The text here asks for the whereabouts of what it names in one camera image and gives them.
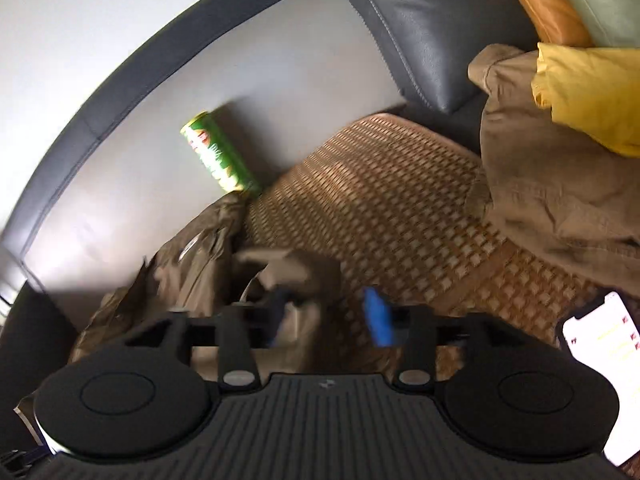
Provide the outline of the brown khaki garment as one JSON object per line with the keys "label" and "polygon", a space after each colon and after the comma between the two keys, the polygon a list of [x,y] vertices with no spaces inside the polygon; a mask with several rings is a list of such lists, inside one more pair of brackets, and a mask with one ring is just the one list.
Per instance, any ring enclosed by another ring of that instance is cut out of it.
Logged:
{"label": "brown khaki garment", "polygon": [[103,297],[70,360],[168,311],[208,318],[228,304],[260,301],[282,287],[291,295],[272,346],[254,353],[259,374],[311,370],[326,310],[341,296],[341,266],[303,249],[243,247],[245,213],[239,192],[205,208],[142,263],[130,284]]}

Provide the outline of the woven bamboo seat mat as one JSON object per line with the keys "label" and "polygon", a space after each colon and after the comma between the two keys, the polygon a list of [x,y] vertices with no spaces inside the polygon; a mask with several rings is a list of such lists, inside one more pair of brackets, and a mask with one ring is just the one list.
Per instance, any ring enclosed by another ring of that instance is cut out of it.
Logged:
{"label": "woven bamboo seat mat", "polygon": [[311,352],[315,372],[393,373],[373,347],[362,291],[444,315],[483,311],[554,344],[563,315],[597,293],[588,278],[537,258],[477,218],[466,200],[480,159],[391,114],[353,122],[250,203],[243,244],[336,259],[340,302]]}

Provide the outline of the white smartphone dark case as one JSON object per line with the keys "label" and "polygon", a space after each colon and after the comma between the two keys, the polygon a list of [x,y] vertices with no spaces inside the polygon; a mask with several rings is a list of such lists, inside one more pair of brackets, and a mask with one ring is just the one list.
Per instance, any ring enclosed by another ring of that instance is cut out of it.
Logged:
{"label": "white smartphone dark case", "polygon": [[561,347],[614,387],[620,410],[604,456],[620,466],[639,454],[639,318],[629,297],[605,290],[556,326]]}

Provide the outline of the brown folded garment pile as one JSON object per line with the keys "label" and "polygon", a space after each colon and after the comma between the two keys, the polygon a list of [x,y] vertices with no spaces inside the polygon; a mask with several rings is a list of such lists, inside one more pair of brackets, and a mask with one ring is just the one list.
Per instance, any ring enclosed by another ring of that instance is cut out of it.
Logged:
{"label": "brown folded garment pile", "polygon": [[491,44],[469,65],[487,96],[469,210],[537,257],[636,296],[638,160],[552,122],[530,88],[536,57]]}

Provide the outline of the yellow cloth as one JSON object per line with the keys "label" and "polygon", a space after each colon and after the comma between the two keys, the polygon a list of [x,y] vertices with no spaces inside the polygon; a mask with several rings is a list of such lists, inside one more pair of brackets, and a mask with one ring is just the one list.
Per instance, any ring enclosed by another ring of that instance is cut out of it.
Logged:
{"label": "yellow cloth", "polygon": [[538,44],[535,104],[620,156],[639,156],[639,50]]}

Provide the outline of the orange pillow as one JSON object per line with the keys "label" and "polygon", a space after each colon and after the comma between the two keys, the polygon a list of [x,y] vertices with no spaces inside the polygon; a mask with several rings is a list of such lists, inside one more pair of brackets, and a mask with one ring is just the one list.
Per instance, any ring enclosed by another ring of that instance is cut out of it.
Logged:
{"label": "orange pillow", "polygon": [[518,0],[546,44],[590,48],[593,41],[570,0]]}

